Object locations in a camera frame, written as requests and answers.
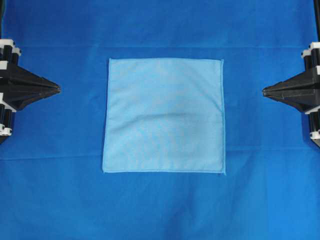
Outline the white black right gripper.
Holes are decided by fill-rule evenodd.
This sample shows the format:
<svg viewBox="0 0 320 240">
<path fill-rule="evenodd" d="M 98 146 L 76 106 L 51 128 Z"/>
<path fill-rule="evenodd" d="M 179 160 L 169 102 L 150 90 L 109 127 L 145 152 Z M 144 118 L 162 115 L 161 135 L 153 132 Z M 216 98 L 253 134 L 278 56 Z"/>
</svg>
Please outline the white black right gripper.
<svg viewBox="0 0 320 240">
<path fill-rule="evenodd" d="M 312 42 L 301 54 L 305 71 L 265 87 L 264 97 L 281 102 L 308 116 L 309 137 L 320 146 L 320 43 Z"/>
</svg>

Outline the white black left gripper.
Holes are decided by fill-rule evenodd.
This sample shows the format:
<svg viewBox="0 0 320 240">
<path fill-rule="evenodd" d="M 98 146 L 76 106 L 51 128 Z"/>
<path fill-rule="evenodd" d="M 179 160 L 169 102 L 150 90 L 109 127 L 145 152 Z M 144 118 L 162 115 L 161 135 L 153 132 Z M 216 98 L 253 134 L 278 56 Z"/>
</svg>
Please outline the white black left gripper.
<svg viewBox="0 0 320 240">
<path fill-rule="evenodd" d="M 61 92 L 61 87 L 17 66 L 21 50 L 12 39 L 0 39 L 0 143 L 13 133 L 17 111 Z"/>
</svg>

